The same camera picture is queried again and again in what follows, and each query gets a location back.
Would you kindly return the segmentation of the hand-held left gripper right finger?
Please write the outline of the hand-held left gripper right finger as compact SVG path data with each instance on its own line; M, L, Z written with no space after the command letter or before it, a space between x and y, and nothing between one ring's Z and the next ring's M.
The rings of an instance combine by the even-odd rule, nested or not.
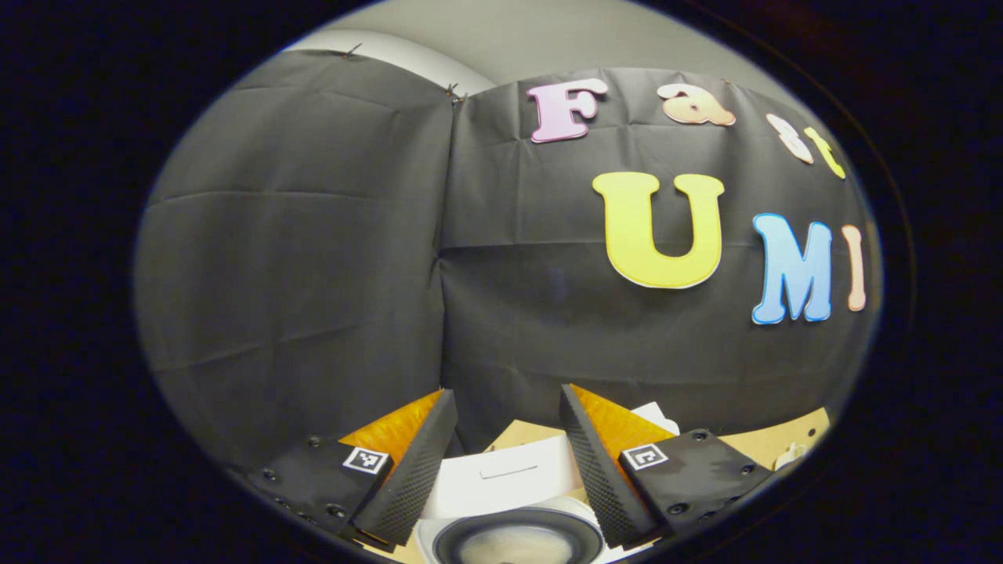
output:
M612 548L707 528L771 475L706 429L668 432L577 385L562 387L559 416Z

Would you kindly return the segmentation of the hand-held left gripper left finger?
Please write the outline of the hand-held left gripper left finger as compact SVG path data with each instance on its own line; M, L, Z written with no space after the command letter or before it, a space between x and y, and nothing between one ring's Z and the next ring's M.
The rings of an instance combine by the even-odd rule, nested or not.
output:
M458 421L440 389L344 436L308 436L257 468L248 489L323 537L390 552L422 517Z

